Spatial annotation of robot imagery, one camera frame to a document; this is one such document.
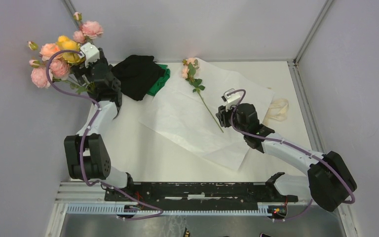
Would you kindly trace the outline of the pink rose stem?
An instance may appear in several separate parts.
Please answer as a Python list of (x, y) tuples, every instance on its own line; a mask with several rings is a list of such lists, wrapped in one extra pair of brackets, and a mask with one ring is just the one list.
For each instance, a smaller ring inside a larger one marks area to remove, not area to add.
[(89, 40), (94, 40), (96, 38), (100, 38), (104, 29), (102, 25), (97, 21), (82, 21), (82, 14), (79, 12), (75, 12), (73, 14), (73, 18), (75, 21), (80, 23), (79, 30), (75, 31), (73, 34), (73, 40), (78, 43), (85, 43)]

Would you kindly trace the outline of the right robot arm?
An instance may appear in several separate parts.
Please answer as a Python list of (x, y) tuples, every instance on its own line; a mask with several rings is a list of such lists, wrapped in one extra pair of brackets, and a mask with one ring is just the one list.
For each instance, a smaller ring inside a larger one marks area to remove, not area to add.
[(232, 127), (241, 133), (251, 149), (279, 158), (302, 172), (307, 177), (311, 199), (321, 208), (334, 211), (342, 203), (355, 203), (357, 184), (340, 154), (308, 150), (284, 139), (260, 123), (252, 104), (221, 105), (216, 117), (221, 127)]

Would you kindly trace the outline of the white paper bouquet wrap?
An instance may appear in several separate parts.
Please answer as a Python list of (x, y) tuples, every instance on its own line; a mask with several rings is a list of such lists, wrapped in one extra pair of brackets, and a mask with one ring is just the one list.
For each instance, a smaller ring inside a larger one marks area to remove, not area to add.
[(182, 68), (145, 107), (140, 123), (161, 134), (198, 157), (238, 170), (248, 151), (242, 134), (233, 128), (219, 128), (215, 114), (224, 104), (223, 94), (230, 89), (244, 89), (243, 102), (253, 104), (262, 120), (274, 92), (242, 74), (224, 70), (198, 59), (195, 78), (205, 89), (196, 92), (183, 78)]

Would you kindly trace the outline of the cream printed ribbon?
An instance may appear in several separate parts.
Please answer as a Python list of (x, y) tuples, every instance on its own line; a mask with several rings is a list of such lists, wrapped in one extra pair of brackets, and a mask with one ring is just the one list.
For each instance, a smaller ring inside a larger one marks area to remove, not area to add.
[(268, 125), (270, 120), (285, 121), (288, 117), (289, 101), (287, 99), (277, 99), (273, 101), (265, 115), (263, 124)]

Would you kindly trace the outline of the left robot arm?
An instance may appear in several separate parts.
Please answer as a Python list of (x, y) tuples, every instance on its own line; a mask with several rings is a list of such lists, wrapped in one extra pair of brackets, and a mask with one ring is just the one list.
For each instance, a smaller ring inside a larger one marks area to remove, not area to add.
[(80, 52), (84, 62), (73, 66), (72, 71), (87, 89), (84, 97), (91, 100), (92, 107), (86, 124), (64, 140), (69, 175), (91, 185), (100, 181), (117, 187), (117, 196), (130, 201), (135, 196), (135, 187), (128, 183), (130, 175), (113, 167), (103, 140), (122, 106), (121, 82), (113, 75), (101, 48), (86, 43)]

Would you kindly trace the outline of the yellow rose stem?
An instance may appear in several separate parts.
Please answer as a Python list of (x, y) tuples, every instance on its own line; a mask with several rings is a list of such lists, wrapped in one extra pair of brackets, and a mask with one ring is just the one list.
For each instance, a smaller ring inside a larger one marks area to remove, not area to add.
[[(61, 50), (72, 50), (72, 51), (80, 51), (80, 44), (75, 42), (74, 40), (68, 38), (67, 36), (59, 36), (56, 44), (60, 47)], [(83, 61), (82, 58), (77, 53), (63, 53), (62, 57), (69, 64), (78, 64)]]

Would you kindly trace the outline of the peach rose stem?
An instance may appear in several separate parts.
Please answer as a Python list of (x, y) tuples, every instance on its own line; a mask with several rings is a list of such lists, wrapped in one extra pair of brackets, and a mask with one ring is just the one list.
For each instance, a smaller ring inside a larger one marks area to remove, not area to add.
[(32, 51), (39, 50), (42, 61), (48, 61), (51, 56), (61, 50), (61, 48), (55, 43), (47, 43), (39, 47), (33, 41), (28, 41), (28, 47)]
[(217, 119), (215, 118), (215, 116), (213, 115), (213, 113), (211, 112), (209, 107), (207, 106), (207, 104), (206, 104), (206, 102), (205, 102), (205, 100), (201, 94), (205, 90), (205, 86), (203, 85), (203, 80), (196, 77), (198, 75), (197, 74), (198, 71), (200, 70), (199, 60), (195, 57), (186, 58), (186, 59), (182, 60), (182, 65), (183, 65), (183, 69), (181, 72), (181, 77), (185, 81), (187, 81), (188, 84), (190, 84), (192, 86), (192, 92), (196, 93), (199, 96), (204, 107), (208, 111), (209, 115), (211, 116), (211, 118), (213, 119), (215, 124), (218, 126), (221, 133), (224, 133), (219, 122), (217, 121)]

